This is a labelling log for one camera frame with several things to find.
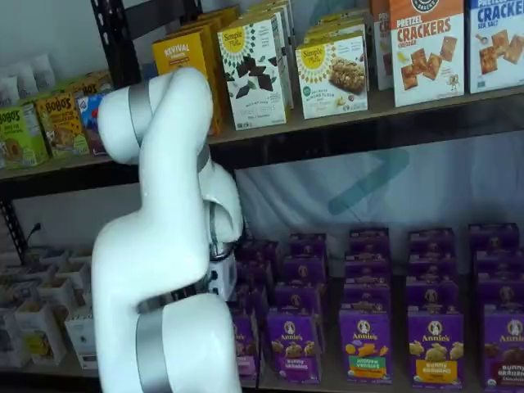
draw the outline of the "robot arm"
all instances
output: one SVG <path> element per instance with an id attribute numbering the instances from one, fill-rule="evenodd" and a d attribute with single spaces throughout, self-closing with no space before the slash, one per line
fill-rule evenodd
<path id="1" fill-rule="evenodd" d="M 201 294 L 137 312 L 140 302 L 204 277 L 213 233 L 230 242 L 242 231 L 234 182 L 206 153 L 211 115 L 209 86 L 191 69 L 113 92 L 100 106 L 104 146 L 117 162 L 138 158 L 142 196 L 140 210 L 101 230 L 93 251 L 106 392 L 241 391 L 231 317 L 220 298 Z M 207 206 L 218 212 L 214 222 Z"/>

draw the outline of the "cracker image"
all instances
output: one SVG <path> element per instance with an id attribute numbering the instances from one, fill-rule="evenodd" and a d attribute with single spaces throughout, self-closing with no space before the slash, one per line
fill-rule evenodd
<path id="1" fill-rule="evenodd" d="M 423 75 L 429 79 L 435 80 L 439 74 L 440 65 L 442 64 L 442 57 L 432 53 L 427 59 L 427 68 L 423 72 Z"/>
<path id="2" fill-rule="evenodd" d="M 404 83 L 404 90 L 410 90 L 418 86 L 417 74 L 415 73 L 412 65 L 402 67 L 402 82 Z"/>
<path id="3" fill-rule="evenodd" d="M 524 48 L 524 37 L 520 35 L 513 35 L 511 43 L 509 44 L 508 50 L 504 53 L 504 59 L 511 61 L 513 64 L 518 63 Z"/>
<path id="4" fill-rule="evenodd" d="M 497 55 L 495 54 L 494 47 L 486 47 L 479 52 L 481 57 L 481 69 L 482 74 L 489 74 L 490 72 L 497 71 Z"/>
<path id="5" fill-rule="evenodd" d="M 329 80 L 342 90 L 360 94 L 366 86 L 366 73 L 364 68 L 354 61 L 335 57 Z"/>
<path id="6" fill-rule="evenodd" d="M 495 49 L 495 55 L 497 55 L 497 57 L 505 55 L 509 47 L 508 31 L 502 30 L 497 34 L 493 34 L 491 36 L 491 42 L 493 43 L 493 48 Z"/>
<path id="7" fill-rule="evenodd" d="M 427 60 L 424 49 L 418 49 L 416 52 L 413 52 L 411 54 L 411 62 L 413 62 L 413 71 L 415 74 L 418 75 L 426 72 Z"/>
<path id="8" fill-rule="evenodd" d="M 455 48 L 457 47 L 457 39 L 455 37 L 445 36 L 442 41 L 442 49 L 440 50 L 440 55 L 446 61 L 452 61 L 453 55 L 455 53 Z"/>

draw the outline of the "orange box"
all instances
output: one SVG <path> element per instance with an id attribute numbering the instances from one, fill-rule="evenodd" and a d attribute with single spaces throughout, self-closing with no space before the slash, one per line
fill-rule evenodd
<path id="1" fill-rule="evenodd" d="M 396 106 L 464 94 L 464 5 L 390 0 Z"/>

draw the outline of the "shelf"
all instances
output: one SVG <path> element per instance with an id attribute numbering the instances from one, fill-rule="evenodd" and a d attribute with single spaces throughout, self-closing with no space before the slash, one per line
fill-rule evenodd
<path id="1" fill-rule="evenodd" d="M 297 107 L 287 124 L 236 131 L 226 124 L 210 138 L 225 169 L 374 151 L 524 129 L 524 87 L 395 108 L 393 92 L 371 91 L 369 110 L 304 120 Z M 109 157 L 50 160 L 35 168 L 0 171 L 2 199 L 136 183 L 135 166 Z"/>

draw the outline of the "cracker box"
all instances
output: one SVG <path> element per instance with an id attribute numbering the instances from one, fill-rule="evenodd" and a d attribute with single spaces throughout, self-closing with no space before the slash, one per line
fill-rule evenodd
<path id="1" fill-rule="evenodd" d="M 514 0 L 469 0 L 469 90 L 524 84 L 524 7 Z"/>
<path id="2" fill-rule="evenodd" d="M 89 153 L 73 93 L 59 93 L 38 99 L 36 108 L 54 158 Z"/>
<path id="3" fill-rule="evenodd" d="M 85 137 L 88 140 L 89 151 L 94 156 L 106 154 L 106 149 L 98 132 L 98 107 L 106 94 L 94 94 L 78 100 Z"/>
<path id="4" fill-rule="evenodd" d="M 31 359 L 16 324 L 14 310 L 0 309 L 0 367 L 22 368 Z"/>
<path id="5" fill-rule="evenodd" d="M 409 367 L 413 387 L 462 389 L 463 316 L 456 307 L 408 310 Z"/>
<path id="6" fill-rule="evenodd" d="M 294 383 L 320 383 L 322 366 L 313 315 L 293 308 L 271 309 L 268 334 L 281 378 Z"/>
<path id="7" fill-rule="evenodd" d="M 238 307 L 229 307 L 235 332 L 238 374 L 241 380 L 256 380 L 264 371 L 264 357 L 259 356 L 259 333 L 255 315 Z"/>
<path id="8" fill-rule="evenodd" d="M 486 391 L 515 392 L 524 387 L 523 323 L 522 304 L 484 305 L 482 381 Z"/>
<path id="9" fill-rule="evenodd" d="M 355 309 L 386 311 L 391 310 L 391 289 L 383 284 L 357 284 L 346 281 L 343 303 Z"/>
<path id="10" fill-rule="evenodd" d="M 408 236 L 409 250 L 413 253 L 455 250 L 455 234 L 452 228 L 411 231 Z"/>
<path id="11" fill-rule="evenodd" d="M 395 105 L 464 94 L 461 1 L 391 0 Z"/>
<path id="12" fill-rule="evenodd" d="M 57 366 L 64 359 L 67 349 L 49 304 L 26 300 L 15 319 L 36 364 Z"/>
<path id="13" fill-rule="evenodd" d="M 391 59 L 390 7 L 388 0 L 371 0 L 373 38 L 379 90 L 393 87 Z"/>
<path id="14" fill-rule="evenodd" d="M 213 95 L 213 119 L 211 130 L 219 134 L 223 125 L 223 111 L 220 105 L 219 83 L 216 79 L 218 68 L 213 46 L 213 36 L 208 25 L 181 30 L 153 43 L 158 74 L 168 74 L 180 67 L 193 67 L 208 80 Z"/>
<path id="15" fill-rule="evenodd" d="M 98 369 L 93 309 L 87 305 L 77 309 L 65 320 L 65 328 L 79 358 L 80 367 Z"/>
<path id="16" fill-rule="evenodd" d="M 323 312 L 321 293 L 323 288 L 321 285 L 298 284 L 288 285 L 284 282 L 279 282 L 275 287 L 275 305 L 277 307 L 295 307 L 300 310 L 306 310 L 314 316 L 317 323 L 317 337 L 319 349 L 326 350 L 326 341 L 323 330 Z"/>
<path id="17" fill-rule="evenodd" d="M 306 119 L 368 109 L 361 33 L 302 45 L 296 49 L 296 64 Z"/>
<path id="18" fill-rule="evenodd" d="M 289 116 L 275 15 L 237 20 L 219 32 L 237 130 L 284 124 Z"/>
<path id="19" fill-rule="evenodd" d="M 350 255 L 374 254 L 373 258 L 389 259 L 390 233 L 388 228 L 364 228 L 350 230 Z"/>
<path id="20" fill-rule="evenodd" d="M 36 166 L 49 159 L 32 103 L 0 110 L 0 156 L 7 169 Z"/>
<path id="21" fill-rule="evenodd" d="M 391 384 L 390 321 L 387 313 L 342 305 L 338 318 L 347 380 Z"/>

